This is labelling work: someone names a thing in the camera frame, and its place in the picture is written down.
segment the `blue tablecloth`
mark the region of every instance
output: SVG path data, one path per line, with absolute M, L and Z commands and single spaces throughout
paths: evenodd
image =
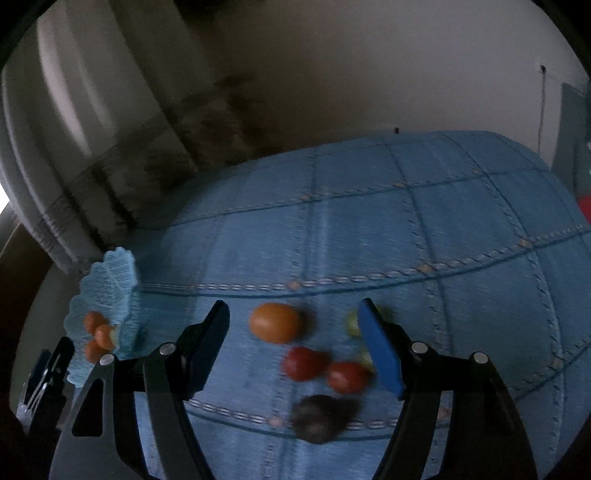
M 249 333 L 265 301 L 313 312 L 316 328 L 300 343 L 336 359 L 359 349 L 344 321 L 367 296 L 441 353 L 486 352 L 541 474 L 591 410 L 589 225 L 541 159 L 502 136 L 368 138 L 201 174 L 146 211 L 128 246 L 147 328 L 138 353 L 174 340 L 216 299 L 230 306 L 209 382 L 187 404 L 219 479 L 369 479 L 400 413 L 374 385 L 338 441 L 296 440 L 292 403 L 330 390 L 323 379 L 282 376 L 288 346 Z M 426 475 L 437 472 L 446 422 L 443 414 Z M 145 416 L 141 426 L 149 438 Z

